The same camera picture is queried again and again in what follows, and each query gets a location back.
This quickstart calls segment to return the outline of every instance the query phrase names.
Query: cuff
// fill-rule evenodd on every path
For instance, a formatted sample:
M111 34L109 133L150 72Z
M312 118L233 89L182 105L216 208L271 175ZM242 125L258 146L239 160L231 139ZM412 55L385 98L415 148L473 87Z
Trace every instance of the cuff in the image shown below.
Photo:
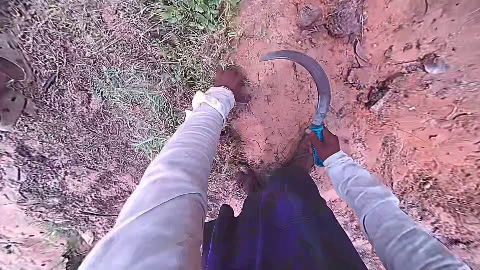
M330 168L338 163L341 163L345 159L348 159L349 156L342 150L338 151L337 153L331 155L327 159L324 160L324 165L326 168Z
M232 91L224 86L214 86L205 93L197 91L192 100L193 111L201 107L202 103L206 103L210 107L217 110L223 117L223 125L228 113L235 105L235 97Z

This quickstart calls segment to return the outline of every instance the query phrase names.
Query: sickle blade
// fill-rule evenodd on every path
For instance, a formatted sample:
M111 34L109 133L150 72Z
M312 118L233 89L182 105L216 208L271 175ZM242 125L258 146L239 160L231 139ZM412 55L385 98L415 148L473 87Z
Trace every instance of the sickle blade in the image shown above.
M312 75L315 84L317 85L318 98L317 98L317 112L312 124L321 125L324 123L327 116L328 109L330 107L330 82L327 74L322 66L312 57L294 50L279 50L272 51L265 54L260 58L260 62L285 59L295 61L304 67L310 75Z

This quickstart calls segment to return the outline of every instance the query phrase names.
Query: dark blue pants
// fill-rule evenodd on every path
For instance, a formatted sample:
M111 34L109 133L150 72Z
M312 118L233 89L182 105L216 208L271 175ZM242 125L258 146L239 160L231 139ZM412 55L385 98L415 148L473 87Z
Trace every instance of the dark blue pants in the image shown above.
M238 217L222 205L205 224L202 259L209 270L366 269L312 178L295 167L249 193Z

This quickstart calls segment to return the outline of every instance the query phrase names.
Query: hand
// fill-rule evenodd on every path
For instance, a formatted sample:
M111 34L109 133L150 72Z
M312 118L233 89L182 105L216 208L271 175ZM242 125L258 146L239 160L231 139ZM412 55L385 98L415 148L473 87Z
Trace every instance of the hand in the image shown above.
M324 140L320 141L315 132L309 134L310 141L317 150L317 155L322 160L340 151L338 137L333 135L326 127L323 130Z
M235 69L219 67L216 71L215 86L224 86L233 92L235 100L238 101L241 91L243 75Z

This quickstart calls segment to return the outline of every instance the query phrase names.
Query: white sleeve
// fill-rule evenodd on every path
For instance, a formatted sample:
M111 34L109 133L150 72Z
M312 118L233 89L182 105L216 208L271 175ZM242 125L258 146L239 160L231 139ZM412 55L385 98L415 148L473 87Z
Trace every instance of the white sleeve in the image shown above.
M112 231L79 269L202 268L208 177L234 104L224 87L195 95L193 113L148 166Z
M405 214L389 188L343 151L327 158L324 165L337 194L358 215L387 269L470 269Z

